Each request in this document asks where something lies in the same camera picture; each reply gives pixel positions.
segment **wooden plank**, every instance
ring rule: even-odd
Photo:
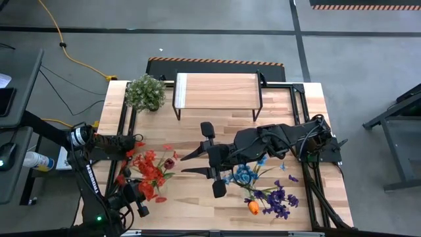
[[[178,73],[178,109],[258,109],[257,74]]]
[[[107,96],[116,96],[116,91],[120,90],[121,95],[124,88],[120,89],[110,83],[110,90],[114,94]],[[321,113],[329,121],[322,86],[319,83],[304,84],[307,103],[310,115]],[[137,150],[137,153],[147,149],[154,149],[157,157],[164,155],[163,144],[170,144],[180,154],[187,155],[192,152],[200,141],[204,140],[201,135],[200,123],[210,121],[214,124],[216,138],[219,143],[232,143],[237,130],[273,123],[286,123],[293,125],[291,102],[289,92],[283,89],[263,89],[264,105],[262,112],[256,122],[251,118],[251,111],[227,111],[227,110],[184,110],[181,121],[172,110],[171,98],[172,90],[166,92],[166,103],[157,112],[141,112],[136,119],[135,134],[140,133],[145,136],[145,147]],[[102,117],[114,117],[113,110],[104,108]],[[101,131],[111,131],[114,124],[110,122],[100,123]],[[182,173],[182,169],[193,167],[205,167],[208,164],[207,156],[190,161],[178,161],[174,167],[176,175],[170,179],[162,189],[163,195],[168,198],[165,203],[145,202],[150,214],[145,218],[139,218],[135,213],[133,229],[182,229],[182,230],[310,230],[309,211],[307,207],[303,172],[300,164],[292,155],[287,154],[281,161],[278,159],[268,160],[265,169],[279,167],[285,162],[286,171],[273,169],[262,176],[256,183],[258,188],[269,188],[273,186],[275,180],[280,180],[285,186],[287,194],[294,194],[299,199],[298,208],[290,208],[291,215],[288,220],[275,219],[273,215],[257,216],[252,215],[243,199],[246,196],[245,190],[242,190],[234,184],[230,184],[228,193],[223,198],[215,199],[212,193],[212,180],[207,180],[199,174]],[[109,162],[101,161],[93,168],[99,181],[102,191],[105,189],[107,181]],[[321,163],[320,172],[322,174],[322,183],[326,193],[326,199],[337,211],[341,218],[349,225],[353,225],[345,186],[341,173],[337,167],[332,164]],[[288,175],[299,179],[298,183],[288,179]],[[140,174],[132,169],[132,176]],[[82,221],[81,204],[76,223]],[[320,204],[316,200],[316,214],[318,221],[322,224],[320,214]]]

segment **potted plant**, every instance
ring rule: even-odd
[[[164,105],[164,82],[154,79],[148,74],[134,80],[127,88],[126,104],[137,112],[144,109],[157,111]]]

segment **hazard tape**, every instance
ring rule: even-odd
[[[314,5],[314,10],[371,10],[371,11],[419,11],[421,6],[403,5]]]
[[[167,58],[167,57],[150,57],[148,61],[178,61],[178,62],[198,62],[198,63],[232,63],[243,65],[268,65],[268,66],[282,66],[283,63],[268,63],[256,61],[241,61],[241,60],[222,60],[222,59],[183,59],[183,58]]]

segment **robotic hand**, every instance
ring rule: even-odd
[[[226,194],[226,185],[220,172],[232,171],[236,165],[260,161],[266,153],[271,157],[283,159],[288,151],[291,151],[298,161],[307,162],[328,148],[329,152],[335,152],[334,148],[339,149],[340,146],[332,137],[323,115],[316,115],[310,121],[297,126],[271,124],[244,129],[237,132],[232,144],[215,145],[214,129],[210,122],[202,122],[201,131],[206,141],[201,142],[199,148],[181,160],[186,161],[208,153],[209,167],[184,169],[182,172],[195,172],[213,178],[212,188],[216,198]]]

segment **black stand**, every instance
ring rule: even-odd
[[[415,157],[414,154],[418,153],[415,151],[415,148],[419,146],[418,142],[412,141],[419,141],[421,130],[418,128],[421,125],[421,117],[400,116],[408,113],[415,106],[418,106],[418,109],[421,107],[421,88],[418,85],[414,89],[410,90],[410,93],[408,92],[397,98],[398,103],[396,105],[362,125],[366,130],[381,125],[386,136],[387,144],[401,179],[400,182],[385,185],[384,190],[386,192],[421,186],[421,179],[416,178],[410,163]],[[405,126],[408,127],[410,123],[412,123],[412,126],[405,129]],[[398,126],[404,129],[395,132]]]

